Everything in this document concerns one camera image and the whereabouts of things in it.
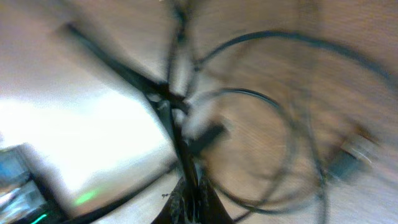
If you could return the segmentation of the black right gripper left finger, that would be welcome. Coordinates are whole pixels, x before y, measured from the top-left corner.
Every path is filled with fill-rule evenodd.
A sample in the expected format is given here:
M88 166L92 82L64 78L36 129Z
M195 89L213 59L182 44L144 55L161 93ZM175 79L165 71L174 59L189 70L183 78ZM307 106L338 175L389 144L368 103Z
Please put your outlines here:
M185 179L182 177L169 195L169 199L161 212L151 224L183 224L185 223Z

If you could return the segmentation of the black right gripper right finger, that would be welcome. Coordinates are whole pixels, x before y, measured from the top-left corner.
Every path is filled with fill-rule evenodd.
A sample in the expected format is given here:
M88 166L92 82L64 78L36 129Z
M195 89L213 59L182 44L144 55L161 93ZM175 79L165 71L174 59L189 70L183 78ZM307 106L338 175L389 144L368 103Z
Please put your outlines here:
M198 186L198 218L203 224L234 224L220 198L206 176L202 176Z

